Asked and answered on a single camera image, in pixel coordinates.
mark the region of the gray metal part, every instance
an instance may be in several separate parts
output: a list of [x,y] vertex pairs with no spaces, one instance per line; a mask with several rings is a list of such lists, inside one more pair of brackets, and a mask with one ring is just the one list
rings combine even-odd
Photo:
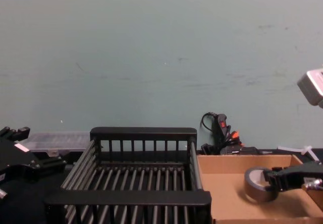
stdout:
[[297,82],[297,85],[311,105],[318,105],[323,100],[323,96],[317,91],[307,73]]

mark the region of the painted wall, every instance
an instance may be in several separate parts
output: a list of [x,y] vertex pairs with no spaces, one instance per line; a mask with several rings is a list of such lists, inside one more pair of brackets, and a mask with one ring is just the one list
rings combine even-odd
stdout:
[[[0,0],[1,125],[199,128],[322,146],[297,80],[323,58],[323,0]],[[208,133],[199,131],[199,144]]]

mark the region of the tape roll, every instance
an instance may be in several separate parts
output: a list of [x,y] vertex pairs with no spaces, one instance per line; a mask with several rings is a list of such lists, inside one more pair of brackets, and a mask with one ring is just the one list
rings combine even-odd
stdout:
[[278,191],[265,181],[263,171],[269,170],[265,167],[253,167],[244,174],[244,189],[246,194],[257,202],[275,200]]

